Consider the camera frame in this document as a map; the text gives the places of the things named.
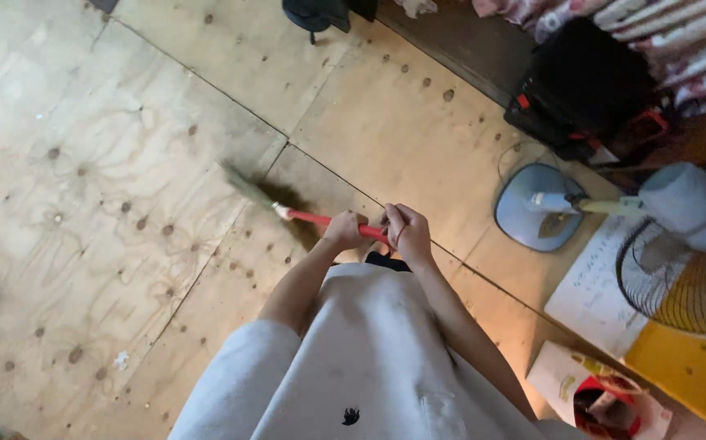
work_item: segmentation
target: person's right hand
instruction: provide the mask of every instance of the person's right hand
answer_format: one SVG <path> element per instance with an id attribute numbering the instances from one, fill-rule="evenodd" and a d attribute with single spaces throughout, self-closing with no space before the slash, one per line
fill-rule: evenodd
<path id="1" fill-rule="evenodd" d="M 402 204 L 386 204 L 380 219 L 384 235 L 408 265 L 433 262 L 429 223 L 426 217 Z"/>

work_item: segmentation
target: black logo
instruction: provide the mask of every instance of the black logo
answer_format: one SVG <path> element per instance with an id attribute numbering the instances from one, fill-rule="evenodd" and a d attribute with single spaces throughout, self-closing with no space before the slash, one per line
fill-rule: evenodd
<path id="1" fill-rule="evenodd" d="M 345 410 L 345 421 L 342 422 L 342 425 L 345 426 L 350 426 L 353 425 L 358 421 L 358 410 L 357 409 L 352 409 L 348 408 Z"/>

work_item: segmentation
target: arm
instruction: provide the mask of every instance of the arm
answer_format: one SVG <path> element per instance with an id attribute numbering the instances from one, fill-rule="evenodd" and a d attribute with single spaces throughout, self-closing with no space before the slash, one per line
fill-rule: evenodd
<path id="1" fill-rule="evenodd" d="M 537 420 L 527 395 L 492 339 L 467 312 L 432 257 L 429 225 L 423 215 L 405 205 L 386 205 L 387 234 L 424 289 L 446 343 L 485 377 L 516 408 Z"/>
<path id="2" fill-rule="evenodd" d="M 334 217 L 307 257 L 277 283 L 258 318 L 285 324 L 300 334 L 334 258 L 364 243 L 358 225 L 367 222 L 366 217 L 352 211 Z"/>

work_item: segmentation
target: hand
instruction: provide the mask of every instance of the hand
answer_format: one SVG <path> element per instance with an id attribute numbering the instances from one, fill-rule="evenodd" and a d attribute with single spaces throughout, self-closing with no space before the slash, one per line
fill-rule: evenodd
<path id="1" fill-rule="evenodd" d="M 369 219 L 357 212 L 347 210 L 331 219 L 323 238 L 339 252 L 364 245 L 366 239 L 358 233 L 358 225 L 366 225 Z"/>
<path id="2" fill-rule="evenodd" d="M 429 223 L 426 217 L 402 205 L 386 204 L 386 212 L 380 219 L 388 243 L 405 258 L 408 265 L 433 262 Z"/>

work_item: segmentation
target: white paper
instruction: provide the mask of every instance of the white paper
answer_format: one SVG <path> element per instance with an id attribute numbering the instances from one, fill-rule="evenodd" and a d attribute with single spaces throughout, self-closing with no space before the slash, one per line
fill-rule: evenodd
<path id="1" fill-rule="evenodd" d="M 619 248 L 641 221 L 610 215 L 545 306 L 549 316 L 620 360 L 648 321 L 624 299 L 616 274 Z"/>

